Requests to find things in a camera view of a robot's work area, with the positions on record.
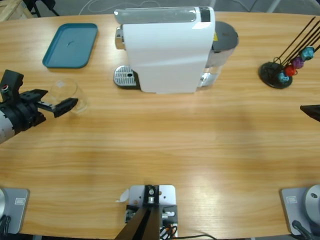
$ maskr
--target red capsule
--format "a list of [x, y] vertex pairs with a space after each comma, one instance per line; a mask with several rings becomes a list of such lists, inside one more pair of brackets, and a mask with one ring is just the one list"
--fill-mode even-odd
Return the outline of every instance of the red capsule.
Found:
[[284, 72], [285, 75], [292, 77], [293, 75], [297, 74], [297, 69], [292, 65], [288, 65], [284, 68]]

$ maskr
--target blue capsule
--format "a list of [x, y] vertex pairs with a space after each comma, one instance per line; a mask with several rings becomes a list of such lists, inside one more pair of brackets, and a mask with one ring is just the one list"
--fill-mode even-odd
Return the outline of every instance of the blue capsule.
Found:
[[315, 54], [315, 48], [313, 46], [307, 46], [305, 49], [303, 49], [299, 53], [299, 55], [303, 61], [308, 61], [310, 59], [313, 59], [314, 54]]
[[278, 73], [277, 78], [280, 83], [284, 84], [290, 80], [290, 78], [285, 74], [284, 71]]

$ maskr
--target coffee machine lid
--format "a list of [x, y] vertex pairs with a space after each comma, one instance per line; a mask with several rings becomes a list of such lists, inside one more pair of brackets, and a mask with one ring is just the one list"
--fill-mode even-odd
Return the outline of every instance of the coffee machine lid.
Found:
[[212, 50], [215, 53], [234, 49], [239, 43], [236, 30], [223, 21], [215, 22], [215, 34], [212, 44]]

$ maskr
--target gray floor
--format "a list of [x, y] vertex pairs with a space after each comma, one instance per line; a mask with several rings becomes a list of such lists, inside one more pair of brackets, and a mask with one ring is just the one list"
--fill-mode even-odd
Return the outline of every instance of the gray floor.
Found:
[[[89, 0], [55, 0], [55, 10], [61, 16], [78, 15]], [[255, 0], [239, 0], [247, 9], [250, 9]], [[257, 0], [252, 12], [265, 12], [273, 0]], [[232, 0], [92, 0], [82, 15], [111, 14], [116, 8], [136, 7], [173, 7], [173, 6], [214, 6], [215, 11], [247, 12], [241, 4]], [[54, 16], [46, 6], [37, 1], [37, 6], [43, 17]], [[275, 13], [307, 14], [320, 16], [320, 4], [316, 0], [282, 0], [274, 11]]]

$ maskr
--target coffee machine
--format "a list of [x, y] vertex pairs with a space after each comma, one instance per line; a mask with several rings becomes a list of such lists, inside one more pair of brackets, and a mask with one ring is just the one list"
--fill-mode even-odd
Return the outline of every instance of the coffee machine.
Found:
[[114, 16], [120, 24], [115, 46], [129, 61], [114, 72], [115, 84], [123, 89], [193, 93], [213, 84], [238, 44], [236, 31], [216, 22], [211, 7], [117, 9]]

